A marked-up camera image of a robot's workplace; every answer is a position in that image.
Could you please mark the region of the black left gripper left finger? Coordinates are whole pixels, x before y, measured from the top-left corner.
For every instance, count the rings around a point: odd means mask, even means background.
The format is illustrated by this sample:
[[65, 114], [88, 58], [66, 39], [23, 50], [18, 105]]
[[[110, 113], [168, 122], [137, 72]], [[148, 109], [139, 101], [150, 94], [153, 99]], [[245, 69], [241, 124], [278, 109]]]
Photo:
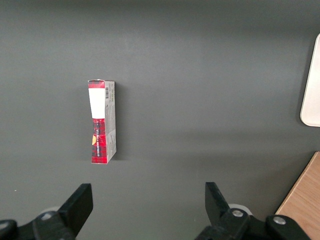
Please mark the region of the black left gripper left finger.
[[92, 185], [81, 184], [57, 211], [32, 221], [36, 240], [74, 240], [93, 210]]

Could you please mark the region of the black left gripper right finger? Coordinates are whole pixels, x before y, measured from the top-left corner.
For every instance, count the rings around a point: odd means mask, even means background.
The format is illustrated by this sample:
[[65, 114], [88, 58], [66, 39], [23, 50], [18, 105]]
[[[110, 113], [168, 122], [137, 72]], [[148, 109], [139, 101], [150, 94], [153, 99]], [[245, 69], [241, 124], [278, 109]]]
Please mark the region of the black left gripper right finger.
[[205, 209], [210, 225], [197, 240], [264, 240], [265, 224], [241, 208], [231, 208], [215, 182], [205, 183]]

